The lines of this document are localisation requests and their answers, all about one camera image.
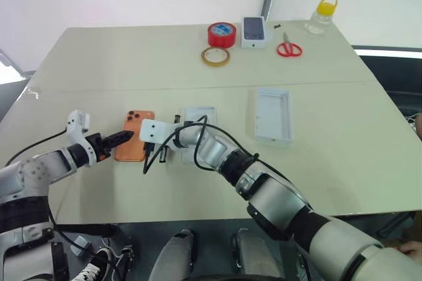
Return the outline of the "bare person hand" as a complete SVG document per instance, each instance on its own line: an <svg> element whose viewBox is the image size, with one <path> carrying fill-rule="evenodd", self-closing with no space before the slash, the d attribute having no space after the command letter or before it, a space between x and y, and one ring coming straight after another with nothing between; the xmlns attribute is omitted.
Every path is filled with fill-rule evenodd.
<svg viewBox="0 0 422 281"><path fill-rule="evenodd" d="M408 241L397 247L396 250L411 257L412 259L421 260L421 242L420 241Z"/></svg>

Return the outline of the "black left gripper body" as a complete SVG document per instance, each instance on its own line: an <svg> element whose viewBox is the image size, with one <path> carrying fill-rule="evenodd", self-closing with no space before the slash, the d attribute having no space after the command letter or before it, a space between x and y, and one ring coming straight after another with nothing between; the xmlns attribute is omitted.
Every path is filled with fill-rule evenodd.
<svg viewBox="0 0 422 281"><path fill-rule="evenodd" d="M101 162L109 158L109 140L107 137L102 137L99 133L94 133L86 137L86 140L91 145L94 154L95 162Z"/></svg>

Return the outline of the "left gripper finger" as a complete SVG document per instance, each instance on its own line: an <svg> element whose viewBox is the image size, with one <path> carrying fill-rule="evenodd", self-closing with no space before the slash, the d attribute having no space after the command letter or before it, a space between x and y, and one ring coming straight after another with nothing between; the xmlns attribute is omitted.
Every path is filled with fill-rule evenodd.
<svg viewBox="0 0 422 281"><path fill-rule="evenodd" d="M130 137L107 137L105 140L105 150L110 152L113 148L130 140Z"/></svg>
<svg viewBox="0 0 422 281"><path fill-rule="evenodd" d="M104 139L105 142L128 142L134 135L133 131L119 131Z"/></svg>

